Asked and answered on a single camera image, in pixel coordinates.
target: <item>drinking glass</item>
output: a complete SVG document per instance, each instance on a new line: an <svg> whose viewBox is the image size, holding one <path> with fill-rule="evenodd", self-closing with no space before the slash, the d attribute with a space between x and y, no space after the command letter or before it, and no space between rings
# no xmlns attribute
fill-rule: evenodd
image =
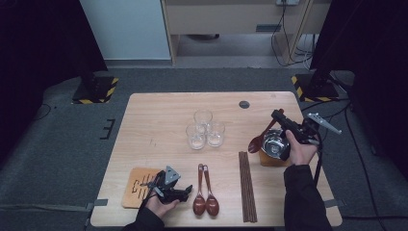
<svg viewBox="0 0 408 231"><path fill-rule="evenodd" d="M206 128L199 123L192 123L186 128L189 146L192 149L198 150L204 147L206 143L205 137Z"/></svg>
<svg viewBox="0 0 408 231"><path fill-rule="evenodd" d="M209 110L198 110L197 112L194 113L195 123L202 124L204 126L204 129L207 128L208 123L212 119L213 119L213 113Z"/></svg>
<svg viewBox="0 0 408 231"><path fill-rule="evenodd" d="M225 125L222 122L211 121L207 125L207 143L210 146L221 146L224 142Z"/></svg>

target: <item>wooden board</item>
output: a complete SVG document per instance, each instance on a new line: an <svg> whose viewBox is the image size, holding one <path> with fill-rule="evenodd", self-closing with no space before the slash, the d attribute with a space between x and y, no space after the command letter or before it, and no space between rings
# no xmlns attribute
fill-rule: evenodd
<svg viewBox="0 0 408 231"><path fill-rule="evenodd" d="M141 184L154 180L159 171L159 169L147 167L133 168L129 175L125 195L123 195L122 206L138 209L149 191L147 186L141 186Z"/></svg>

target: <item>spoon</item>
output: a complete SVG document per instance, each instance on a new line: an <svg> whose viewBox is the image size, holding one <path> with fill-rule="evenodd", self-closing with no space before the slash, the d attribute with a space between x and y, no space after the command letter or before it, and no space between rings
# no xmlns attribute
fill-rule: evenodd
<svg viewBox="0 0 408 231"><path fill-rule="evenodd" d="M203 179L203 165L198 165L198 193L192 204L192 210L196 215L201 216L205 211L205 199L201 193L201 182Z"/></svg>
<svg viewBox="0 0 408 231"><path fill-rule="evenodd" d="M279 113L283 114L283 109L279 109ZM273 126L273 124L276 123L276 120L273 119L270 124L268 125L267 129L265 129L265 131L259 135L258 137L252 139L252 141L249 143L248 146L248 151L250 153L255 153L257 151L259 151L259 149L261 149L262 147L262 143L264 142L264 135L265 133Z"/></svg>
<svg viewBox="0 0 408 231"><path fill-rule="evenodd" d="M204 175L205 175L205 181L207 182L207 188L208 188L208 198L207 202L205 203L205 207L207 209L207 213L210 216L216 216L219 212L219 204L215 196L213 196L213 193L211 192L211 185L210 185L210 173L208 172L208 167L204 166Z"/></svg>

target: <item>yellow black hazard tape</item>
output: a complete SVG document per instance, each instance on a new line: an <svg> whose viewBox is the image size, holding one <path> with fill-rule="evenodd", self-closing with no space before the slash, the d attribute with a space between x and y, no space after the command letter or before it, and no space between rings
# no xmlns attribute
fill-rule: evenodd
<svg viewBox="0 0 408 231"><path fill-rule="evenodd" d="M303 94L302 87L299 85L296 76L292 76L292 83L294 85L294 89L296 90L297 97L299 97L300 102L327 102L339 99L338 97L306 97Z"/></svg>
<svg viewBox="0 0 408 231"><path fill-rule="evenodd" d="M119 78L112 78L112 82L110 83L109 87L107 88L106 96L104 98L99 99L91 99L87 95L83 97L76 97L72 99L73 104L92 104L92 103L107 103L112 97L112 94L115 91L116 84Z"/></svg>

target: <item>wooden chopsticks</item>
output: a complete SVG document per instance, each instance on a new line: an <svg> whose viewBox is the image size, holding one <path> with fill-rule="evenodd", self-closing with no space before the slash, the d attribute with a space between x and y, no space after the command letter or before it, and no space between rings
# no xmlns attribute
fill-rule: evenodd
<svg viewBox="0 0 408 231"><path fill-rule="evenodd" d="M243 222L257 222L255 197L252 188L251 171L249 168L248 153L240 152L240 175L242 194Z"/></svg>

